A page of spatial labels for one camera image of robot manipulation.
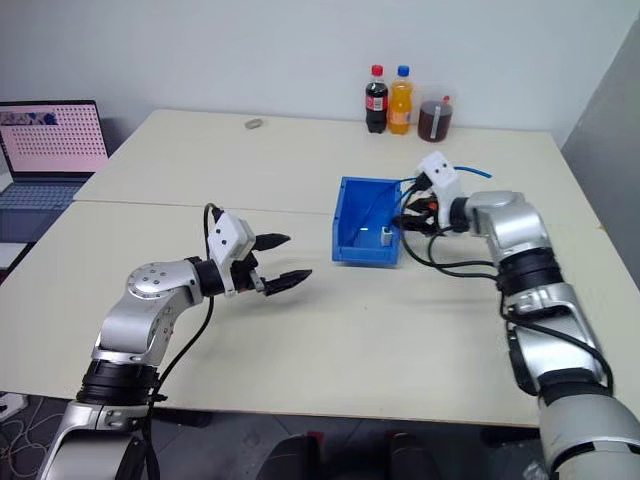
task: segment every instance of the laptop screen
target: laptop screen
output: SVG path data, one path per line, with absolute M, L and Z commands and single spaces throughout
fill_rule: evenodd
M 88 177 L 108 160 L 91 100 L 0 103 L 0 144 L 14 177 Z

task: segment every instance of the orange juice bottle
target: orange juice bottle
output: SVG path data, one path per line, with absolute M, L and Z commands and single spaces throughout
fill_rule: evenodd
M 413 84 L 409 81 L 409 67 L 398 65 L 398 78 L 391 84 L 388 127 L 391 133 L 404 135 L 409 131 L 411 120 L 411 92 Z

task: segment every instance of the laptop keyboard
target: laptop keyboard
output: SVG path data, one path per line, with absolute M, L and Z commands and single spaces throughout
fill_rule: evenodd
M 9 185 L 0 193 L 0 208 L 64 210 L 80 190 L 79 185 Z

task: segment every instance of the laptop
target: laptop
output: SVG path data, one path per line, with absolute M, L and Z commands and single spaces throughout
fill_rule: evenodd
M 37 241 L 108 161 L 92 100 L 0 102 L 0 242 Z

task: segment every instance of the blue storage box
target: blue storage box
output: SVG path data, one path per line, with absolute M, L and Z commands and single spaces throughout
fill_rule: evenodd
M 333 216 L 333 261 L 395 265 L 400 232 L 391 220 L 401 195 L 397 180 L 342 177 Z

